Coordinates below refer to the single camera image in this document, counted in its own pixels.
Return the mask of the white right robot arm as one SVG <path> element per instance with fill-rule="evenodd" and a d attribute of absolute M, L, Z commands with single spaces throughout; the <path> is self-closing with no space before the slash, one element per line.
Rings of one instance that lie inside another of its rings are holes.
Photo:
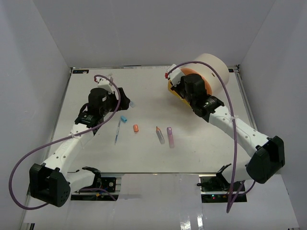
<path fill-rule="evenodd" d="M 226 106 L 210 93 L 201 75 L 171 75 L 168 88 L 187 102 L 198 117 L 231 137 L 235 147 L 241 146 L 249 156 L 249 161 L 242 164 L 233 162 L 217 172 L 216 184 L 220 190 L 228 191 L 234 182 L 248 179 L 264 184 L 285 165 L 283 140 L 262 134 L 235 118 L 232 105 Z"/>

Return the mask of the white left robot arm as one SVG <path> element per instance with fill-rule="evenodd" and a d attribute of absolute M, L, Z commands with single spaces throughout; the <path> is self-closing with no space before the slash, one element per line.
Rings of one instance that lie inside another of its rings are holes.
<path fill-rule="evenodd" d="M 33 198 L 54 205 L 63 206 L 70 194 L 88 188 L 97 191 L 101 187 L 100 171 L 84 166 L 76 172 L 69 172 L 76 156 L 94 137 L 104 124 L 108 113 L 127 110 L 130 100 L 122 88 L 118 95 L 102 88 L 93 88 L 74 121 L 71 135 L 63 141 L 54 153 L 41 164 L 34 164 L 29 171 L 30 195 Z"/>

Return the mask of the orange highlighter cap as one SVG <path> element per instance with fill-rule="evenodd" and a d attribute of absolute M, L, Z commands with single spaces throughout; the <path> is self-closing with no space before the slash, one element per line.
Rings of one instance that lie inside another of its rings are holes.
<path fill-rule="evenodd" d="M 134 132 L 138 132 L 139 131 L 139 127 L 137 124 L 133 125 L 133 131 Z"/>

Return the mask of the orange highlighter body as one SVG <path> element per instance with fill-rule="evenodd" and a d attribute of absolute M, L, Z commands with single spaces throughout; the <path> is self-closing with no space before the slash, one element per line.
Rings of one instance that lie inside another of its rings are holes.
<path fill-rule="evenodd" d="M 156 134 L 157 134 L 157 137 L 159 139 L 159 142 L 161 144 L 165 144 L 165 139 L 164 139 L 163 133 L 162 133 L 162 131 L 159 127 L 156 127 Z"/>

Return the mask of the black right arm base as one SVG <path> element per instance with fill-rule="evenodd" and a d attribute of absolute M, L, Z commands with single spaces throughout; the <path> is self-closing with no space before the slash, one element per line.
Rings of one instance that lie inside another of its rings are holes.
<path fill-rule="evenodd" d="M 231 164 L 224 165 L 213 176 L 199 176 L 199 182 L 196 186 L 201 190 L 201 201 L 203 204 L 227 203 L 230 194 L 230 183 L 222 176 L 222 173 L 230 165 Z"/>

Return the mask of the round three-drawer storage box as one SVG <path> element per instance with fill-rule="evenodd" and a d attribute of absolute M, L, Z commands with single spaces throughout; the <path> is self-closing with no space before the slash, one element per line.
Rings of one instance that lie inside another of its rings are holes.
<path fill-rule="evenodd" d="M 223 89 L 222 85 L 226 85 L 229 81 L 229 71 L 226 64 L 212 54 L 201 54 L 194 59 L 194 63 L 181 63 L 179 68 L 185 75 L 199 74 L 205 82 L 207 93 L 213 96 L 217 96 Z M 169 92 L 171 92 L 171 86 L 168 80 L 167 89 Z"/>

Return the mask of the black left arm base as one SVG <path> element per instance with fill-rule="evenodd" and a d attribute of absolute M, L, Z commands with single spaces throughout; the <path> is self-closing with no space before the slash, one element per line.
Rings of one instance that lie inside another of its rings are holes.
<path fill-rule="evenodd" d="M 121 178 L 101 173 L 98 169 L 85 166 L 68 173 L 73 201 L 117 201 Z"/>

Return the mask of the pink purple highlighter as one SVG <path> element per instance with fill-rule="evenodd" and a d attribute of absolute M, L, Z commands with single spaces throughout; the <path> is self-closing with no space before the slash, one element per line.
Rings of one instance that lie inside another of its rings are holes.
<path fill-rule="evenodd" d="M 166 131 L 167 131 L 167 136 L 168 136 L 169 147 L 173 148 L 175 146 L 175 144 L 174 144 L 172 128 L 171 127 L 167 127 Z"/>

